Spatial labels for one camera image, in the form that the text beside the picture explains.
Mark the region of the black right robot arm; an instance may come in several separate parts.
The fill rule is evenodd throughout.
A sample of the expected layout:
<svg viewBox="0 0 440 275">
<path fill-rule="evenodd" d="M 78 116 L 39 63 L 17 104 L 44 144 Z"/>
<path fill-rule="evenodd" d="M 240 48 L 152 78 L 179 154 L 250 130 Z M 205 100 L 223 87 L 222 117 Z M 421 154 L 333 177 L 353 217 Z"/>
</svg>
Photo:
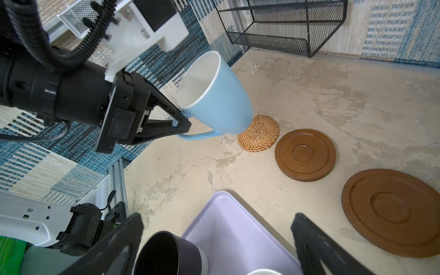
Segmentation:
<svg viewBox="0 0 440 275">
<path fill-rule="evenodd" d="M 1 273 L 55 275 L 367 275 L 306 215 L 291 225 L 293 256 L 229 192 L 215 193 L 182 236 L 141 243 L 140 214 L 91 203 L 1 193 Z"/>
</svg>

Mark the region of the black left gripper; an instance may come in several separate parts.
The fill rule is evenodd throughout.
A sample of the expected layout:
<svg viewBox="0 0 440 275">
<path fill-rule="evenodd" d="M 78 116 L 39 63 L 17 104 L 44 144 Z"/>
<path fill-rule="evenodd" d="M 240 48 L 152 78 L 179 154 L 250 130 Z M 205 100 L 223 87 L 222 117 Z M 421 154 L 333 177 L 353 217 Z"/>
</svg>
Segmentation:
<svg viewBox="0 0 440 275">
<path fill-rule="evenodd" d="M 95 151 L 110 154 L 116 144 L 132 146 L 189 131 L 189 119 L 149 120 L 156 106 L 173 119 L 182 119 L 181 111 L 143 76 L 138 73 L 118 72 L 109 106 L 101 126 L 98 127 Z"/>
</svg>

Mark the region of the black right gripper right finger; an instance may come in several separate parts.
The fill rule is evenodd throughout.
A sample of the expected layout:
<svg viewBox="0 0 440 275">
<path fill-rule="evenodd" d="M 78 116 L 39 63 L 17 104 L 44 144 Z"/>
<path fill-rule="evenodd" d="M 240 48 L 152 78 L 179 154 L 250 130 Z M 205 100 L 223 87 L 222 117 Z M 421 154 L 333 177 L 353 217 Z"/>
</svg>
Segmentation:
<svg viewBox="0 0 440 275">
<path fill-rule="evenodd" d="M 296 213 L 291 231 L 302 273 L 325 275 L 371 275 L 372 271 L 347 253 L 305 214 Z"/>
</svg>

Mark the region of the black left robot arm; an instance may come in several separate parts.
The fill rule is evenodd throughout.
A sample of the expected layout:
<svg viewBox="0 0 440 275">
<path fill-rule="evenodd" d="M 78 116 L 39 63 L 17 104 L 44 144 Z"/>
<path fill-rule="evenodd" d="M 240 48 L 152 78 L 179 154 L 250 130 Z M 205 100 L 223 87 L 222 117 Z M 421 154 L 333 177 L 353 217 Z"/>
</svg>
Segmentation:
<svg viewBox="0 0 440 275">
<path fill-rule="evenodd" d="M 51 70 L 1 38 L 1 104 L 36 113 L 48 125 L 95 126 L 96 152 L 189 131 L 189 119 L 140 74 L 120 71 L 113 82 L 104 75 L 91 62 L 69 72 Z"/>
</svg>

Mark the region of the small brown wooden coaster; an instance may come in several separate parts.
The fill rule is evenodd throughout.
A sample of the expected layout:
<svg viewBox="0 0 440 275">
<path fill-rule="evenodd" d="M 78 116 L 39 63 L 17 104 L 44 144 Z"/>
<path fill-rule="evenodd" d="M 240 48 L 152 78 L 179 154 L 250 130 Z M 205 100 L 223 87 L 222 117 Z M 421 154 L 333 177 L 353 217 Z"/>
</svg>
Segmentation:
<svg viewBox="0 0 440 275">
<path fill-rule="evenodd" d="M 288 177 L 301 182 L 318 181 L 335 167 L 336 148 L 332 140 L 313 129 L 297 129 L 276 144 L 275 159 Z"/>
</svg>

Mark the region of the woven rattan coaster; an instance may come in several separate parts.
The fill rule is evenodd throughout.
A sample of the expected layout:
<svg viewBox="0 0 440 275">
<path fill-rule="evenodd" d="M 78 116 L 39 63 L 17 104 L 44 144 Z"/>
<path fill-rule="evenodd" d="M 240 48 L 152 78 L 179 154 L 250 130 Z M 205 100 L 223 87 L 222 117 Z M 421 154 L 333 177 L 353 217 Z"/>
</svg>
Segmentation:
<svg viewBox="0 0 440 275">
<path fill-rule="evenodd" d="M 238 144 L 246 151 L 261 152 L 271 147 L 278 139 L 280 128 L 275 121 L 267 115 L 257 115 L 250 126 L 238 135 Z"/>
</svg>

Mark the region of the large brown wooden coaster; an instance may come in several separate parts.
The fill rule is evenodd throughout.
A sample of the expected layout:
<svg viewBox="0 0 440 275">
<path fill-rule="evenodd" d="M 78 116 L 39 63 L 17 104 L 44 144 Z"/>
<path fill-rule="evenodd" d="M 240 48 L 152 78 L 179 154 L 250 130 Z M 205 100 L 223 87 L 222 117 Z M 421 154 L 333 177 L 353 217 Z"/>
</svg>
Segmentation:
<svg viewBox="0 0 440 275">
<path fill-rule="evenodd" d="M 413 176 L 387 169 L 356 173 L 341 205 L 354 229 L 386 252 L 416 259 L 440 253 L 440 194 Z"/>
</svg>

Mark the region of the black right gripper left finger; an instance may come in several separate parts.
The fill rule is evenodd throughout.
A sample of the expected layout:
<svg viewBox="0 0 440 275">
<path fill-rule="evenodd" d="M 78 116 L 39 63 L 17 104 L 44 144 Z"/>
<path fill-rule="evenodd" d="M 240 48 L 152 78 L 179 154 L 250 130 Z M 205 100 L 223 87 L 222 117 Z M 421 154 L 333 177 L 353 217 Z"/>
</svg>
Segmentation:
<svg viewBox="0 0 440 275">
<path fill-rule="evenodd" d="M 143 234 L 142 216 L 130 215 L 62 275 L 131 275 Z"/>
</svg>

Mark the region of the light blue mug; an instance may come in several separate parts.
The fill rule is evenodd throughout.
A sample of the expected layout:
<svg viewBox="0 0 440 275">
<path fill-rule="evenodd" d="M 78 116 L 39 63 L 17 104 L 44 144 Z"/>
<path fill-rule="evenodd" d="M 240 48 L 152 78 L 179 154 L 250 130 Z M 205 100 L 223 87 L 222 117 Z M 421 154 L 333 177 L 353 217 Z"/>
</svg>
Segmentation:
<svg viewBox="0 0 440 275">
<path fill-rule="evenodd" d="M 176 103 L 186 118 L 196 118 L 213 129 L 196 135 L 179 134 L 183 140 L 238 135 L 253 120 L 248 93 L 217 51 L 203 54 L 186 71 L 176 92 Z"/>
</svg>

